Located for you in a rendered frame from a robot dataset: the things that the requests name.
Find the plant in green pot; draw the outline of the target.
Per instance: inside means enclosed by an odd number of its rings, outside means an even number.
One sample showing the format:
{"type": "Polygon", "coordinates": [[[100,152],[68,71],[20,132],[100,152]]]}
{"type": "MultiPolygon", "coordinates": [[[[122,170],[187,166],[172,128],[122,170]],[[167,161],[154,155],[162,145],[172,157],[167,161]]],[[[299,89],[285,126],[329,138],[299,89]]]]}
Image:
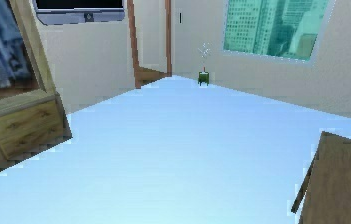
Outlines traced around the plant in green pot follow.
{"type": "Polygon", "coordinates": [[[207,58],[210,55],[210,47],[208,43],[203,43],[202,47],[198,49],[201,55],[201,62],[202,62],[202,70],[198,73],[198,84],[202,85],[205,83],[209,85],[209,72],[206,70],[206,62],[207,58]]]}

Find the white room door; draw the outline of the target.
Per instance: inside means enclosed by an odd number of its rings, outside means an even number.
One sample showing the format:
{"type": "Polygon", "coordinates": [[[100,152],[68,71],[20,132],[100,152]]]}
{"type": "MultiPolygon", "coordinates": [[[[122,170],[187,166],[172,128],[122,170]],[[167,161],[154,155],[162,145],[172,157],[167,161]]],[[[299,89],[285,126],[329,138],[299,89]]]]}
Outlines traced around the white room door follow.
{"type": "Polygon", "coordinates": [[[165,0],[133,1],[139,65],[166,72],[165,0]]]}

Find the window with city view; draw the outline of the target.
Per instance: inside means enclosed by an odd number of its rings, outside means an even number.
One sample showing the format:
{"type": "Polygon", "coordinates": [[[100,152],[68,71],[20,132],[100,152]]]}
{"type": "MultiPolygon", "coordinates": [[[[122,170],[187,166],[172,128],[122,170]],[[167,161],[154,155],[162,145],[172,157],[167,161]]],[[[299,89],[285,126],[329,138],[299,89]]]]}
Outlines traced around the window with city view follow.
{"type": "Polygon", "coordinates": [[[228,0],[223,49],[309,61],[330,0],[228,0]]]}

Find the grey flat television set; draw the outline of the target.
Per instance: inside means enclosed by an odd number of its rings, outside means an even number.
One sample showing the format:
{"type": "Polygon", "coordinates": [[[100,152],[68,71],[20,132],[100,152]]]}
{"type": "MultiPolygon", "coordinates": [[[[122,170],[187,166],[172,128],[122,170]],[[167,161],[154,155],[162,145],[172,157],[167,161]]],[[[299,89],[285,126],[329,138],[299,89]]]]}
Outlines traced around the grey flat television set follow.
{"type": "Polygon", "coordinates": [[[32,0],[43,25],[122,21],[124,0],[32,0]]]}

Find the light wooden wardrobe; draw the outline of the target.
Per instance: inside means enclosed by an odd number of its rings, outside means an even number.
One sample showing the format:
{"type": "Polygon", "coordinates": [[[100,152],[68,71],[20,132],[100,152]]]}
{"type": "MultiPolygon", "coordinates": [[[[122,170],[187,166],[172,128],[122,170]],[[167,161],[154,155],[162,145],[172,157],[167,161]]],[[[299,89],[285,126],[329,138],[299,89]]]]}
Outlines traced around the light wooden wardrobe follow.
{"type": "Polygon", "coordinates": [[[29,0],[7,0],[23,37],[27,80],[0,88],[0,172],[72,138],[29,0]]]}

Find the brown wooden table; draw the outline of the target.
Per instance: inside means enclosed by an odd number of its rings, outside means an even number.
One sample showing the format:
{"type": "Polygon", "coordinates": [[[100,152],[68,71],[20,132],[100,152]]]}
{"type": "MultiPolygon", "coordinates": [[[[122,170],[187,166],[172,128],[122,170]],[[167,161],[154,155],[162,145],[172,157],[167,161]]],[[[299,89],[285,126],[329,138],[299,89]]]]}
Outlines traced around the brown wooden table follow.
{"type": "Polygon", "coordinates": [[[351,224],[351,139],[323,131],[291,208],[298,224],[351,224]]]}

